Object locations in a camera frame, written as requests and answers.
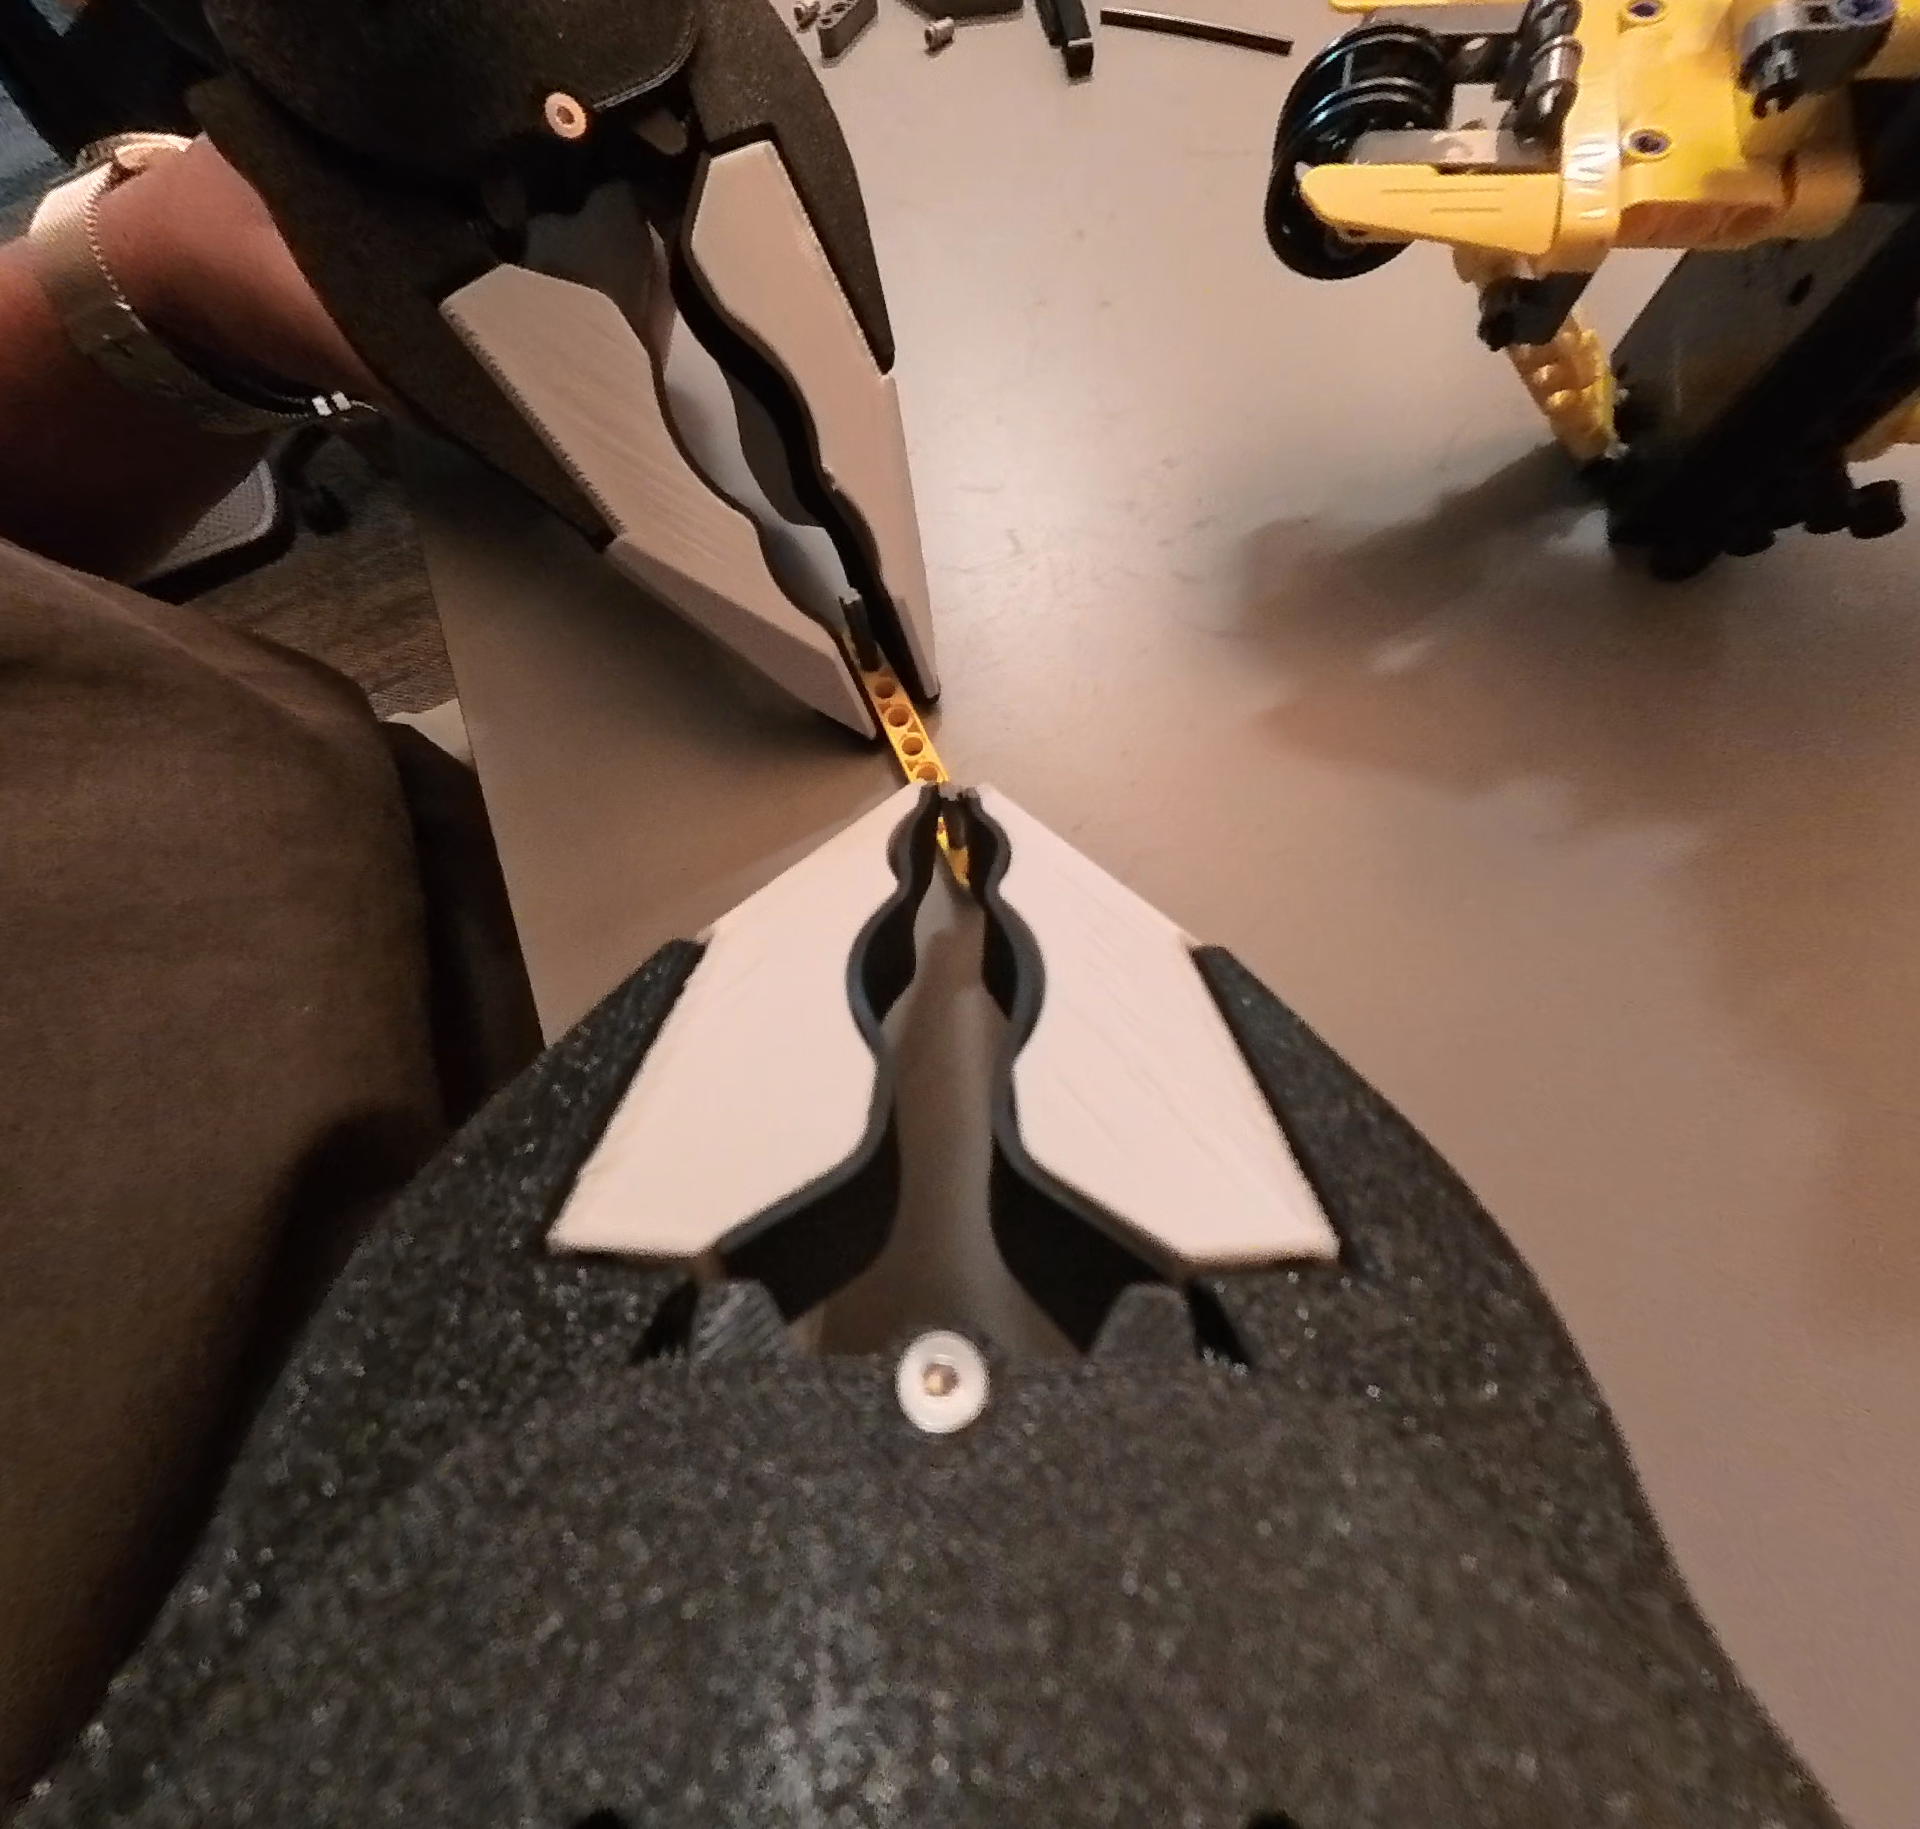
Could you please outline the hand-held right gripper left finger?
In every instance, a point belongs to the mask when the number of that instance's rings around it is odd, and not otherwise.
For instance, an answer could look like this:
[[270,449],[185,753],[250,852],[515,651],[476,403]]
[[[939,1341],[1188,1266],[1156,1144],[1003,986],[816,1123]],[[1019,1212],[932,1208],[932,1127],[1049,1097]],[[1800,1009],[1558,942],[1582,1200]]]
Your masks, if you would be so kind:
[[799,1321],[901,1212],[896,1058],[939,868],[934,786],[903,786],[696,945],[545,1246],[756,1284]]

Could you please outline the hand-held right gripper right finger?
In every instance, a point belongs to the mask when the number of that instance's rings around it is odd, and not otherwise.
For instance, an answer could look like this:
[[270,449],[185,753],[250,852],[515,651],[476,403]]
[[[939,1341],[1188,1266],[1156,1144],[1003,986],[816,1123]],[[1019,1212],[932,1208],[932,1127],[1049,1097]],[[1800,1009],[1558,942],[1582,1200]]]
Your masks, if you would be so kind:
[[993,1246],[1068,1341],[1136,1287],[1332,1266],[1312,1188],[1205,976],[1156,905],[982,786],[968,794],[993,1068]]

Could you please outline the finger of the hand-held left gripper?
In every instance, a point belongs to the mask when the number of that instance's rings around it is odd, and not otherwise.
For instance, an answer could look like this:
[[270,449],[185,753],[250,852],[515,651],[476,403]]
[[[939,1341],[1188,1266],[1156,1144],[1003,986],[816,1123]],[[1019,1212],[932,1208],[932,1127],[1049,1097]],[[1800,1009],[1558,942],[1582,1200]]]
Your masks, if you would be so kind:
[[608,522],[612,570],[790,702],[879,737],[841,645],[778,590],[756,521],[686,454],[648,343],[603,289],[492,269],[440,315]]
[[681,225],[721,362],[775,424],[804,510],[830,531],[875,640],[918,704],[940,702],[891,367],[879,362],[772,141],[704,153]]

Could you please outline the yellow thin toy beam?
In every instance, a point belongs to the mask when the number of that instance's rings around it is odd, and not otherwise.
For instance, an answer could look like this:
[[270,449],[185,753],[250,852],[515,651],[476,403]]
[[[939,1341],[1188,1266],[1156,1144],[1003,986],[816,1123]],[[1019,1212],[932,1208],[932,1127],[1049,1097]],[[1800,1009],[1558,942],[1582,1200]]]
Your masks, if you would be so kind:
[[939,786],[939,792],[950,786],[950,768],[939,758],[934,737],[923,724],[923,710],[910,704],[910,693],[903,689],[896,671],[886,665],[880,673],[859,673],[859,671],[851,671],[851,673],[871,702],[871,710],[901,763],[903,784],[908,786]]

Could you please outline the person's left forearm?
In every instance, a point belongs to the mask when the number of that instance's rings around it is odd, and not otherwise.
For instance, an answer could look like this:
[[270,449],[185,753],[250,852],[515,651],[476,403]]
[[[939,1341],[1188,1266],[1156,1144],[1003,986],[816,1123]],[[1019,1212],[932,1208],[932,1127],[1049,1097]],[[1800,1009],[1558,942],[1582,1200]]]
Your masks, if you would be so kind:
[[72,349],[25,237],[3,245],[3,539],[117,579],[156,570],[270,449],[216,438]]

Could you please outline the person's left hand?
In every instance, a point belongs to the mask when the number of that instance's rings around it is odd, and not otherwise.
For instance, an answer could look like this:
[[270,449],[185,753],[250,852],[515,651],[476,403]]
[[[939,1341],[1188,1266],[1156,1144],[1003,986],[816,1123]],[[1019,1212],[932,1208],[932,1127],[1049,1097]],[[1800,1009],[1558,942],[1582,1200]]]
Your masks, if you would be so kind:
[[250,379],[393,403],[324,314],[254,186],[199,136],[108,190],[97,254],[132,314]]

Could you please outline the black office chair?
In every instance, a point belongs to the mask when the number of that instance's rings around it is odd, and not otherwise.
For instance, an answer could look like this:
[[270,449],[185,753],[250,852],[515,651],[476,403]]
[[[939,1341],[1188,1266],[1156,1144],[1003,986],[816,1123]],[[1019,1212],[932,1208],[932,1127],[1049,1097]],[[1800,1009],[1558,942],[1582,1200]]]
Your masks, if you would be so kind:
[[164,602],[190,602],[276,565],[297,535],[332,539],[347,531],[356,506],[317,473],[329,444],[352,449],[373,480],[397,480],[397,422],[384,409],[356,407],[332,422],[292,431],[132,587]]

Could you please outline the mesh band wristwatch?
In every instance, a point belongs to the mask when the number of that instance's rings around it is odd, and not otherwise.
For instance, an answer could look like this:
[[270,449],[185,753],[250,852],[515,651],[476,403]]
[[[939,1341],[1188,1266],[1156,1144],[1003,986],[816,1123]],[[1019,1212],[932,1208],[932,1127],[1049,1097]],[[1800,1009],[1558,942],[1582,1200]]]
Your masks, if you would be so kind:
[[199,349],[167,343],[141,321],[102,255],[97,206],[159,161],[181,160],[185,136],[120,131],[82,147],[72,173],[53,186],[29,220],[37,283],[77,354],[95,362],[125,392],[164,403],[181,422],[216,438],[278,438],[307,424],[371,424],[376,407],[347,392],[293,379],[240,377]]

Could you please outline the thin black toy rod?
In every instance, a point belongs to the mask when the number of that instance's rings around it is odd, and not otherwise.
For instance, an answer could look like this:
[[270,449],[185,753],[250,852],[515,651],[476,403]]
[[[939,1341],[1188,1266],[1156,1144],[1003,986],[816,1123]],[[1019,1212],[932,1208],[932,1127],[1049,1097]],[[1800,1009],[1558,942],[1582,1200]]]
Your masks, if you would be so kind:
[[1106,7],[1101,7],[1101,22],[1126,29],[1126,33],[1231,47],[1240,52],[1262,52],[1262,58],[1280,58],[1280,62],[1287,62],[1297,49],[1292,39],[1280,39],[1280,33],[1269,33],[1259,25],[1240,25],[1240,22],[1219,22],[1219,18],[1191,18],[1191,17],[1176,17],[1176,10],[1152,10],[1152,7],[1112,7],[1106,4]]

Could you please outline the yellow black toy brick model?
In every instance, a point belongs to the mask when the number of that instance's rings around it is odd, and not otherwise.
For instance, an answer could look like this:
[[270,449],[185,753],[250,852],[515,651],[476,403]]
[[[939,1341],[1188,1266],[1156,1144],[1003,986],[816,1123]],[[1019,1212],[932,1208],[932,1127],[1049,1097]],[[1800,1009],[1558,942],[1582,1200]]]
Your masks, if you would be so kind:
[[1329,0],[1278,122],[1278,260],[1433,245],[1613,547],[1695,579],[1885,539],[1918,444],[1918,0]]

